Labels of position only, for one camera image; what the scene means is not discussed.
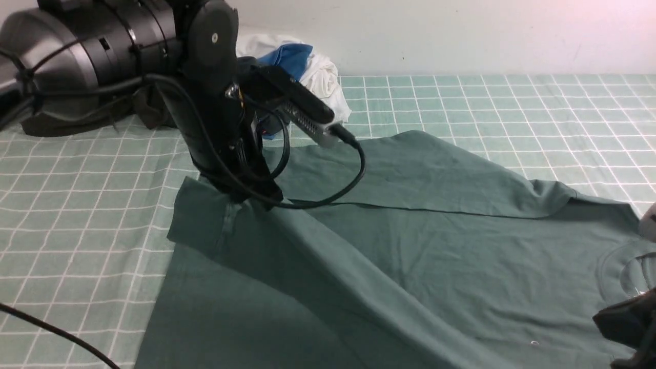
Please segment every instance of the blue clothing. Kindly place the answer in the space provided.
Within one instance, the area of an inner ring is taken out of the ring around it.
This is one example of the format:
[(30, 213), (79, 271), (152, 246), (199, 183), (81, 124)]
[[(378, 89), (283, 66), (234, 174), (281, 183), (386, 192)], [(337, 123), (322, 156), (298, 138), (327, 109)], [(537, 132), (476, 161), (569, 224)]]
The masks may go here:
[(281, 66), (298, 81), (305, 73), (311, 52), (311, 45), (287, 43), (259, 58), (258, 61), (267, 65)]

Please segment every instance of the folded fabric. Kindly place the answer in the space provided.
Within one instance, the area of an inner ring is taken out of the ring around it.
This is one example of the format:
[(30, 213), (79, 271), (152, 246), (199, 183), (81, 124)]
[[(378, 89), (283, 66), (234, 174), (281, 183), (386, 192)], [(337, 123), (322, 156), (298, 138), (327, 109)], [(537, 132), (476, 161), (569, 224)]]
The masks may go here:
[(653, 204), (640, 219), (640, 236), (656, 242), (656, 204)]
[[(187, 179), (135, 368), (593, 369), (630, 356), (592, 320), (656, 286), (628, 204), (423, 132), (361, 144), (366, 176), (319, 209), (233, 204)], [(292, 150), (276, 180), (290, 201), (326, 197), (358, 168), (345, 144)]]
[[(253, 56), (262, 58), (284, 45), (304, 43), (290, 35), (241, 32), (237, 37), (237, 57)], [(325, 55), (312, 49), (307, 59), (305, 72), (298, 81), (315, 94), (335, 112), (334, 121), (348, 121), (351, 109), (348, 107), (342, 87), (339, 85), (337, 66)]]
[(312, 46), (304, 43), (288, 43), (258, 58), (262, 64), (280, 66), (297, 81), (305, 73)]

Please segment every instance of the pile of clothes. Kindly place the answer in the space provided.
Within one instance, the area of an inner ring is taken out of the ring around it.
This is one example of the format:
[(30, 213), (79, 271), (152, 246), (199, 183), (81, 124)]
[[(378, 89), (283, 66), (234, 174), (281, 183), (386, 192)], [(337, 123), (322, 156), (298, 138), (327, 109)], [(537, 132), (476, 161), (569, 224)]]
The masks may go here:
[[(237, 57), (253, 56), (262, 64), (280, 66), (333, 109), (335, 121), (348, 121), (351, 109), (339, 84), (337, 67), (313, 46), (289, 35), (241, 32), (236, 53)], [(278, 123), (267, 126), (270, 135), (279, 131)]]

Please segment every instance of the green t-shirt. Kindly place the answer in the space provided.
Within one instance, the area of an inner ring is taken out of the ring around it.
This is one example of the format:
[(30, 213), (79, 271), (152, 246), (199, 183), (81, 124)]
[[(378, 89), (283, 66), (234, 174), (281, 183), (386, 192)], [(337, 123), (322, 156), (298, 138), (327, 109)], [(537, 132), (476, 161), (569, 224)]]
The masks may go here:
[[(185, 180), (136, 368), (607, 368), (630, 356), (592, 321), (656, 286), (656, 248), (630, 206), (421, 132), (362, 146), (362, 182), (310, 211), (231, 204)], [(357, 168), (346, 145), (294, 148), (278, 183), (319, 200)]]

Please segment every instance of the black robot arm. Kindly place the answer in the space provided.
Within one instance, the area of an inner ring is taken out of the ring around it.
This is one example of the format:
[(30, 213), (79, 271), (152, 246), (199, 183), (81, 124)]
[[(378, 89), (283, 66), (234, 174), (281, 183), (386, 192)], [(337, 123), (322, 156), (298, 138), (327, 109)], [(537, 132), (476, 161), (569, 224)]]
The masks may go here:
[[(154, 83), (194, 165), (236, 202), (253, 197), (301, 209), (343, 196), (364, 173), (359, 144), (284, 70), (237, 58), (238, 29), (236, 9), (223, 0), (39, 0), (38, 9), (10, 15), (0, 30), (0, 129), (24, 114), (83, 119)], [(281, 203), (274, 179), (289, 143), (271, 173), (258, 112), (283, 126), (291, 120), (322, 146), (337, 138), (351, 144), (361, 157), (358, 176), (321, 202)]]

